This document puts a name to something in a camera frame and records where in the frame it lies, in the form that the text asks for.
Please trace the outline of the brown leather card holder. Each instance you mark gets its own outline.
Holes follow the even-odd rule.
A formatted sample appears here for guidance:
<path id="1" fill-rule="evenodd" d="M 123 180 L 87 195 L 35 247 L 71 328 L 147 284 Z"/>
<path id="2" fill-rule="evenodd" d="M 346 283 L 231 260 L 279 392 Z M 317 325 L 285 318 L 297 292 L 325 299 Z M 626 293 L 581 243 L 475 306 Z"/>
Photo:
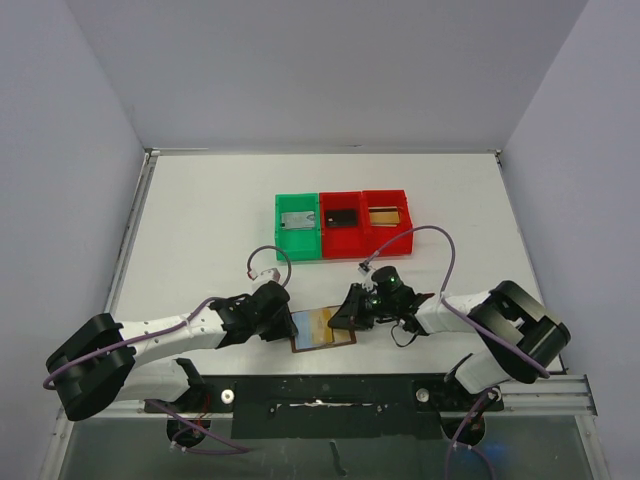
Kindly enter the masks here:
<path id="1" fill-rule="evenodd" d="M 329 320 L 338 309 L 338 306 L 331 306 L 294 312 L 292 320 L 297 333 L 291 339 L 292 352 L 305 353 L 356 344 L 354 332 L 329 326 Z"/>

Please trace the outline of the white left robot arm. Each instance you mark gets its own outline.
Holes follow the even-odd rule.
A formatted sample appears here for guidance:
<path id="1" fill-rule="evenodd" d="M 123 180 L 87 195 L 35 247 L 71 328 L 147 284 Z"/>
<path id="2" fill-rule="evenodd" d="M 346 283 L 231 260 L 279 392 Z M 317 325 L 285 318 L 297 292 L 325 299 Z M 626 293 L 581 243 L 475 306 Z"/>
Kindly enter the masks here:
<path id="1" fill-rule="evenodd" d="M 47 359 L 43 386 L 58 394 L 71 421 L 129 400 L 193 410 L 204 387 L 185 353 L 240 345 L 254 336 L 267 342 L 293 337 L 289 300 L 285 287 L 268 281 L 251 294 L 209 297 L 188 315 L 141 322 L 96 315 Z"/>

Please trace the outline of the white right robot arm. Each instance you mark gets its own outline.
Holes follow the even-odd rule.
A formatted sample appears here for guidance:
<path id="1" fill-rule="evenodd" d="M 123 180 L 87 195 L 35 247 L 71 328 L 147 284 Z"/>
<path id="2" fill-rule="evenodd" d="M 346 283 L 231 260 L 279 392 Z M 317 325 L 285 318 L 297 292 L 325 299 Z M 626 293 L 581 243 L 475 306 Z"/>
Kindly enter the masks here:
<path id="1" fill-rule="evenodd" d="M 517 283 L 478 294 L 417 293 L 399 277 L 351 285 L 332 329 L 364 331 L 394 322 L 415 336 L 476 333 L 485 349 L 458 361 L 445 384 L 448 402 L 469 408 L 481 392 L 509 380 L 533 384 L 569 344 L 569 329 Z"/>

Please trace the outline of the striped gold card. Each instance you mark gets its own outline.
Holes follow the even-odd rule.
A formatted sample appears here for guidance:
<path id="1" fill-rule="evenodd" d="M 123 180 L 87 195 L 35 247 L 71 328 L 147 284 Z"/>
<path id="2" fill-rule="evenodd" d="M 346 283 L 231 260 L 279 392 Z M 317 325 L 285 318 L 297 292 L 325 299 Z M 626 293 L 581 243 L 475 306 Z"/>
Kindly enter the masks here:
<path id="1" fill-rule="evenodd" d="M 308 312 L 310 345 L 312 347 L 320 347 L 333 342 L 333 331 L 328 326 L 328 321 L 332 315 L 332 310 L 329 308 L 310 310 Z"/>

